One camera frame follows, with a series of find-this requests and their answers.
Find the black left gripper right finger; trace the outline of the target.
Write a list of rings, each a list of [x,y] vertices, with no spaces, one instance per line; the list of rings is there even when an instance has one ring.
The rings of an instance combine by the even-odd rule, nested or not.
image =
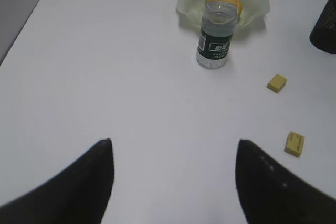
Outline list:
[[[248,223],[335,223],[335,199],[250,140],[238,142],[235,183]]]

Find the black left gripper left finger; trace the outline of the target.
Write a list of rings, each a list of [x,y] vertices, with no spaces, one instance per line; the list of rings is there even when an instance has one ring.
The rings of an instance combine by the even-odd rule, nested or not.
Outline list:
[[[113,146],[108,138],[49,181],[2,205],[1,223],[101,223],[113,182]]]

